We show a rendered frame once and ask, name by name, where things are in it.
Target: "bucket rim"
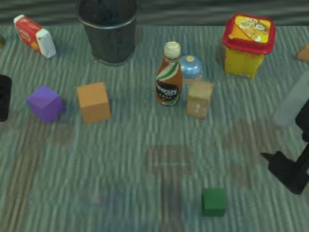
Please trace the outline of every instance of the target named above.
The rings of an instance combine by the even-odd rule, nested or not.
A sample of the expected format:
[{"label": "bucket rim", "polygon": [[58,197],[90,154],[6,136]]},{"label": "bucket rim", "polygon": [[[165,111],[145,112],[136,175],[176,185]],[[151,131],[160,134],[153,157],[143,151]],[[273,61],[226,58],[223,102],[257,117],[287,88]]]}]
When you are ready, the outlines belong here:
[{"label": "bucket rim", "polygon": [[91,23],[91,22],[83,19],[80,16],[80,10],[79,9],[80,9],[80,5],[81,5],[82,2],[83,2],[83,0],[80,0],[76,4],[77,18],[84,25],[87,25],[87,26],[95,28],[95,29],[109,30],[109,29],[117,29],[117,28],[121,28],[121,27],[127,26],[130,23],[132,23],[137,18],[137,15],[139,13],[139,6],[138,6],[138,4],[135,4],[136,5],[136,10],[135,10],[135,13],[133,14],[133,16],[131,18],[129,18],[128,20],[124,21],[123,23],[119,23],[119,24],[115,24],[115,25],[109,25],[109,26],[102,26],[102,25],[98,25],[98,24],[95,24],[95,23]]}]

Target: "dark cup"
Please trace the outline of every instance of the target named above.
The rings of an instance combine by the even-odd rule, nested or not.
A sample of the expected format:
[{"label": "dark cup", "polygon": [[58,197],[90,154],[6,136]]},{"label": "dark cup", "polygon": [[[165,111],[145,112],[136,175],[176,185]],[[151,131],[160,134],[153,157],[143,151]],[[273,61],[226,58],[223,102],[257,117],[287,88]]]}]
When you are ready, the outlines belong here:
[{"label": "dark cup", "polygon": [[0,122],[5,122],[9,117],[11,89],[11,78],[0,75]]},{"label": "dark cup", "polygon": [[77,10],[97,61],[121,65],[133,55],[136,0],[81,0]]}]

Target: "cartoon picture on lid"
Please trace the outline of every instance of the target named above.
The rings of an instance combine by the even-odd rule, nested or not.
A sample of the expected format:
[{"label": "cartoon picture on lid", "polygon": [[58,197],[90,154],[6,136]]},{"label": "cartoon picture on lid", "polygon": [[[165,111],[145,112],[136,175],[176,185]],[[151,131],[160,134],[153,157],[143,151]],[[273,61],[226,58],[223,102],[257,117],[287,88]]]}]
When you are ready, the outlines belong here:
[{"label": "cartoon picture on lid", "polygon": [[269,28],[269,21],[249,18],[245,16],[237,16],[235,18],[233,31],[229,37],[231,39],[239,38],[259,43],[267,43]]}]

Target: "black object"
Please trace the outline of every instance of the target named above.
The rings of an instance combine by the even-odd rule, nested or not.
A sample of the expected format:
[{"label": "black object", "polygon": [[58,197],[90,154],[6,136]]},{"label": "black object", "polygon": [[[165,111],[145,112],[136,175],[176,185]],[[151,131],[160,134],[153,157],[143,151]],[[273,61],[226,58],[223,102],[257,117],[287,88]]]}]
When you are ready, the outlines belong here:
[{"label": "black object", "polygon": [[11,78],[0,75],[0,122],[5,122],[9,118],[11,89]]},{"label": "black object", "polygon": [[[302,139],[309,142],[309,101],[297,115],[295,122],[303,131]],[[307,170],[309,168],[309,145],[305,147],[296,162],[288,159],[277,151],[274,155],[261,154],[268,160],[268,170],[275,175],[292,193],[301,194],[309,182]]]},{"label": "black object", "polygon": [[135,49],[136,0],[81,0],[77,11],[96,60],[120,65],[131,57]]}]

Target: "red lid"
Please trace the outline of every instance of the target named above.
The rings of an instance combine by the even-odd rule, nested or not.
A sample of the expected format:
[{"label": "red lid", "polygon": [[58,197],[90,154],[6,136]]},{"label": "red lid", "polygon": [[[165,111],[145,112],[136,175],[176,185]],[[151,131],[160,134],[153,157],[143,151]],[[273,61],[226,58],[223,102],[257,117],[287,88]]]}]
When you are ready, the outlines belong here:
[{"label": "red lid", "polygon": [[247,14],[235,14],[226,24],[223,44],[230,49],[254,54],[269,54],[276,36],[272,20]]}]

